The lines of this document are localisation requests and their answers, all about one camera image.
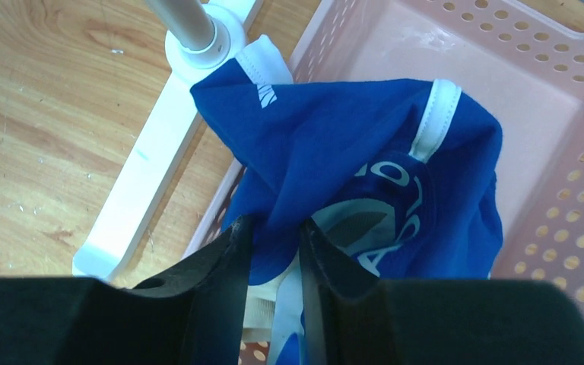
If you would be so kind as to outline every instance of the wooden table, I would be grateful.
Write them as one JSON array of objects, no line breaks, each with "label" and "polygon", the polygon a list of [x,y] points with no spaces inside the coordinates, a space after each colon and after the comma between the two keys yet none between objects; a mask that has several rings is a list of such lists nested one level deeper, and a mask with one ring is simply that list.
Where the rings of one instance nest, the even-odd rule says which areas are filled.
[{"label": "wooden table", "polygon": [[[584,32],[578,0],[523,2]],[[289,56],[318,3],[265,0],[249,35]],[[164,34],[143,0],[0,0],[0,276],[71,274],[170,74]],[[202,126],[114,284],[179,260],[231,159]]]}]

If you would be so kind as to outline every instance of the pink plastic basket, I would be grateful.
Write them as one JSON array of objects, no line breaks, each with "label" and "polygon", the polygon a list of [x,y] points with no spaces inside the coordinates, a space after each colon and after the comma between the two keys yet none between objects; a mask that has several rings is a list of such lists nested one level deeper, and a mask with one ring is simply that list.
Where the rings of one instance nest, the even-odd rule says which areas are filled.
[{"label": "pink plastic basket", "polygon": [[[516,0],[323,0],[290,68],[461,85],[504,129],[492,277],[552,281],[584,313],[584,34]],[[234,161],[185,256],[217,235],[241,173]]]}]

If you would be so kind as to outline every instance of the white logo print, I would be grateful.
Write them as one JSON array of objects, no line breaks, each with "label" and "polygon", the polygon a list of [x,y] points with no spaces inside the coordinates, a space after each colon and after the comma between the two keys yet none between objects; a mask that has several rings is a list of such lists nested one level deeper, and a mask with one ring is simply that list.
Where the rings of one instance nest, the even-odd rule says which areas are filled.
[{"label": "white logo print", "polygon": [[[393,176],[399,173],[399,178],[387,174],[393,170]],[[372,198],[355,198],[329,205],[313,214],[313,219],[333,244],[350,257],[355,256],[363,268],[379,277],[378,266],[384,257],[400,249],[405,241],[420,232],[421,221],[417,210],[423,204],[423,189],[417,176],[413,176],[411,181],[409,172],[391,161],[375,163],[371,167],[367,163],[355,177],[368,173],[417,193],[417,198],[406,211],[401,228],[395,226],[395,209],[386,202]]]},{"label": "white logo print", "polygon": [[265,109],[276,101],[276,94],[271,85],[259,85],[259,99],[261,100],[261,108]]}]

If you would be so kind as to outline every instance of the blue cloth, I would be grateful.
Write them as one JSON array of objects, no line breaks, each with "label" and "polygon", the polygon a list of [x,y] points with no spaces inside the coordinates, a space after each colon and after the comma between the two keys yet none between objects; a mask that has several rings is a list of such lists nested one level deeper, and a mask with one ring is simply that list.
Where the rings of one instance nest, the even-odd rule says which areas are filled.
[{"label": "blue cloth", "polygon": [[[301,222],[314,217],[325,228],[319,221],[331,214],[341,217],[326,223],[328,238],[356,241],[342,249],[376,275],[487,277],[503,242],[494,172],[500,125],[463,94],[433,156],[409,156],[431,87],[408,79],[254,85],[230,60],[191,89],[209,126],[247,166],[224,228],[242,214],[257,218],[250,285],[290,264]],[[393,227],[380,223],[388,219]]]}]

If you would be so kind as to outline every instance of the wooden surface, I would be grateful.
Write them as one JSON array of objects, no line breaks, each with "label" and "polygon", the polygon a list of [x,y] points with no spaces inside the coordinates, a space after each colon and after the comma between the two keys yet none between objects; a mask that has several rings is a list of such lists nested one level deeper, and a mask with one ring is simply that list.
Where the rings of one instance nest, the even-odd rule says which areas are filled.
[{"label": "wooden surface", "polygon": [[[584,32],[578,0],[523,2]],[[265,0],[250,36],[289,56],[318,3]],[[164,33],[143,0],[0,0],[0,276],[71,274],[169,76]],[[116,285],[179,260],[231,158],[198,130]]]}]

